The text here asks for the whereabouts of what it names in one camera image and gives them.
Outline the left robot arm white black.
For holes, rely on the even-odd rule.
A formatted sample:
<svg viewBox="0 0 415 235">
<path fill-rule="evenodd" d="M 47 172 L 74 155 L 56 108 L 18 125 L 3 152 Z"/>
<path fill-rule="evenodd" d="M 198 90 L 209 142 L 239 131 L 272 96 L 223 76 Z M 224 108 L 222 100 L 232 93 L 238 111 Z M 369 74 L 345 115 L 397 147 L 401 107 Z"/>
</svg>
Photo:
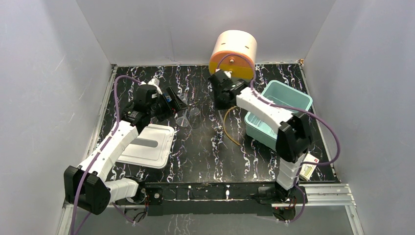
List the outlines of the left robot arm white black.
<svg viewBox="0 0 415 235">
<path fill-rule="evenodd" d="M 164 121 L 186 107 L 171 87 L 159 92 L 156 85 L 140 85 L 137 96 L 121 109 L 120 122 L 104 141 L 78 166 L 68 166 L 65 170 L 66 201 L 99 215 L 115 201 L 143 200 L 142 180 L 130 176 L 106 182 L 107 176 L 127 146 L 148 128 L 152 118 Z"/>
</svg>

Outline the test tube blue cap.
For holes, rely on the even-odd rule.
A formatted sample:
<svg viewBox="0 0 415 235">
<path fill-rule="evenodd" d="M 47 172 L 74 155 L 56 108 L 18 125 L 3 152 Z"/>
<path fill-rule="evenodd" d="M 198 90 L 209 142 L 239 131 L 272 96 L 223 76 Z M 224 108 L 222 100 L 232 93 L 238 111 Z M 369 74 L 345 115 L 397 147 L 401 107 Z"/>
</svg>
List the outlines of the test tube blue cap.
<svg viewBox="0 0 415 235">
<path fill-rule="evenodd" d="M 164 95 L 164 98 L 166 99 L 167 102 L 171 101 L 171 98 L 170 98 L 169 94 L 164 93 L 163 95 Z"/>
</svg>

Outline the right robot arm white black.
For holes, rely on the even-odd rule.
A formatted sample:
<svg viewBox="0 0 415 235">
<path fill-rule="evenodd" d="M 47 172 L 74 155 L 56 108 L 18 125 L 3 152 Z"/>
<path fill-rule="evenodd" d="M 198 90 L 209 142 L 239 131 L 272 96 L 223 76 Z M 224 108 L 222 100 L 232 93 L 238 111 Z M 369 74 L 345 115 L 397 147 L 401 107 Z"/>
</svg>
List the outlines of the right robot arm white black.
<svg viewBox="0 0 415 235">
<path fill-rule="evenodd" d="M 215 109 L 225 110 L 233 106 L 245 109 L 276 133 L 274 151 L 280 157 L 280 167 L 275 186 L 273 189 L 260 189 L 257 199 L 269 203 L 285 202 L 294 195 L 301 165 L 313 140 L 307 114 L 277 107 L 248 82 L 242 79 L 232 81 L 223 70 L 218 70 L 208 80 Z"/>
</svg>

